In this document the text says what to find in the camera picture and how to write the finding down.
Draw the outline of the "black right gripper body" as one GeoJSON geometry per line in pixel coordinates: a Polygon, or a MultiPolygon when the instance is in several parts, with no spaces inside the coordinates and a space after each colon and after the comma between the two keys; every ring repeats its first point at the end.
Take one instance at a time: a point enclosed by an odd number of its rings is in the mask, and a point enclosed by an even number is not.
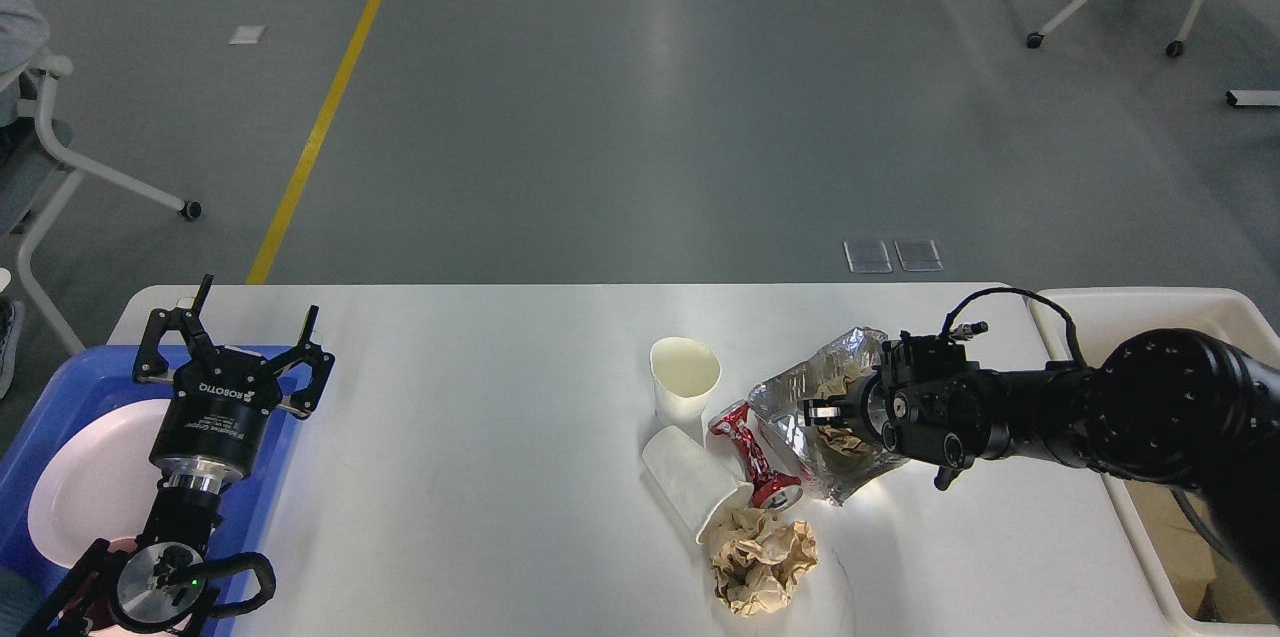
{"type": "Polygon", "coordinates": [[[884,446],[882,431],[890,418],[881,374],[860,374],[847,388],[846,400],[852,405],[852,412],[846,413],[846,426],[864,444],[884,446]]]}

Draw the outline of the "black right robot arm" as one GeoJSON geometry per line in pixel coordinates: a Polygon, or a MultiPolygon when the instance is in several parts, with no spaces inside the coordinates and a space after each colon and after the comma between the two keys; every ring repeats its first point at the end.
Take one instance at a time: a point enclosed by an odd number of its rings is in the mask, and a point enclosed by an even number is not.
{"type": "Polygon", "coordinates": [[[947,490],[975,460],[1021,455],[1197,494],[1225,556],[1271,618],[1279,596],[1279,374],[1188,327],[1129,336],[1098,367],[1076,324],[1068,359],[992,371],[969,359],[983,322],[951,310],[938,333],[901,333],[842,397],[801,400],[804,426],[850,429],[870,446],[932,464],[947,490]]]}

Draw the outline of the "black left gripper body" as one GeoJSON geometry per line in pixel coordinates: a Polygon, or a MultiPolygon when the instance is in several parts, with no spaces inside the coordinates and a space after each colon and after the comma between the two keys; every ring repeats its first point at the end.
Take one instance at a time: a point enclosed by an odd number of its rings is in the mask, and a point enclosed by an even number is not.
{"type": "Polygon", "coordinates": [[[173,388],[148,460],[166,476],[206,460],[223,469],[228,484],[250,478],[270,414],[283,399],[278,379],[256,376],[225,386],[206,368],[182,367],[173,388]]]}

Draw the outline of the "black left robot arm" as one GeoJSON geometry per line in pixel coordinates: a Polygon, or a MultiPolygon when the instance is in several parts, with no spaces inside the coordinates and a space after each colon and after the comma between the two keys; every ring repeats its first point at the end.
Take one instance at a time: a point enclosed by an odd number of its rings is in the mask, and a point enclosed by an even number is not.
{"type": "Polygon", "coordinates": [[[105,608],[136,634],[197,636],[210,620],[255,611],[276,592],[270,560],[243,551],[210,558],[221,498],[253,475],[276,412],[314,414],[335,358],[314,340],[317,306],[298,340],[271,358],[218,345],[201,321],[214,278],[189,306],[152,310],[131,377],[172,390],[148,460],[157,492],[129,550],[95,540],[20,628],[23,636],[87,636],[105,608]]]}

